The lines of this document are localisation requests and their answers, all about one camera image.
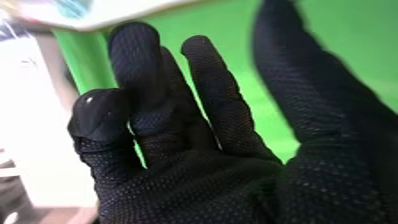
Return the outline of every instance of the white wall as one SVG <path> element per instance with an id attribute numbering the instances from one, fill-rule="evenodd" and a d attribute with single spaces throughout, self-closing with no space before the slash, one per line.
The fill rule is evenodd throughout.
<path id="1" fill-rule="evenodd" d="M 66 131 L 76 93 L 62 87 L 62 66 L 53 37 L 0 42 L 0 147 L 34 205 L 92 207 L 92 179 Z"/>

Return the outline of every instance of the white surface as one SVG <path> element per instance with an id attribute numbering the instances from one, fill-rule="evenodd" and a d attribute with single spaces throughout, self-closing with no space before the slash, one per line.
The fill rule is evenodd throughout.
<path id="1" fill-rule="evenodd" d="M 55 4 L 21 4 L 21 17 L 46 25 L 87 31 L 197 1 L 201 0 L 92 0 L 90 11 L 82 19 L 66 18 Z"/>
<path id="2" fill-rule="evenodd" d="M 69 112 L 28 38 L 0 42 L 0 105 L 0 147 L 16 162 L 34 205 L 92 207 L 92 178 L 66 131 Z"/>

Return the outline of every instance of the dotted glove fabric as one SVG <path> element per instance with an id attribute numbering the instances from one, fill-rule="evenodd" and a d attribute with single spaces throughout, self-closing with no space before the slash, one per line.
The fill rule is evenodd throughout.
<path id="1" fill-rule="evenodd" d="M 300 141 L 282 171 L 281 223 L 398 223 L 398 117 L 304 30 L 291 1 L 265 1 L 261 78 Z"/>
<path id="2" fill-rule="evenodd" d="M 282 165 L 254 132 L 208 38 L 186 40 L 183 54 L 211 128 L 146 24 L 119 27 L 108 51 L 119 89 L 92 90 L 80 97 L 69 123 L 96 180 L 101 223 L 272 223 Z"/>

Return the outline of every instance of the textured fabric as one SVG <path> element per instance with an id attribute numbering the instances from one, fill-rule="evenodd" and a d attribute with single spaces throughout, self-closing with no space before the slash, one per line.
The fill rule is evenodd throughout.
<path id="1" fill-rule="evenodd" d="M 69 123 L 96 179 L 101 223 L 272 223 L 282 165 L 254 132 L 209 40 L 188 39 L 183 54 L 211 125 L 146 24 L 119 27 L 108 52 L 119 89 L 94 90 L 80 97 Z"/>
<path id="2" fill-rule="evenodd" d="M 261 78 L 300 141 L 279 179 L 281 223 L 398 223 L 398 117 L 268 0 L 254 32 Z"/>
<path id="3" fill-rule="evenodd" d="M 396 115 L 305 33 L 291 2 L 266 1 L 254 33 L 261 78 L 302 143 L 286 167 L 208 38 L 192 37 L 181 52 L 209 121 L 154 29 L 131 23 L 110 37 L 119 89 L 80 97 L 69 123 L 101 223 L 396 223 Z"/>

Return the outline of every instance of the green backdrop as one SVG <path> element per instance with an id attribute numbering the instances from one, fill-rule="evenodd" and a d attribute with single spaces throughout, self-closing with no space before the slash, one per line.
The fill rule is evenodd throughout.
<path id="1" fill-rule="evenodd" d="M 195 34 L 211 38 L 252 108 L 257 132 L 286 161 L 295 153 L 297 142 L 256 77 L 250 57 L 257 5 L 259 0 L 220 0 L 161 13 L 144 21 L 158 28 L 161 44 L 174 53 L 185 74 L 181 43 Z M 307 26 L 321 43 L 398 111 L 398 1 L 302 0 L 300 5 Z M 55 31 L 55 35 L 80 92 L 114 87 L 105 34 Z"/>

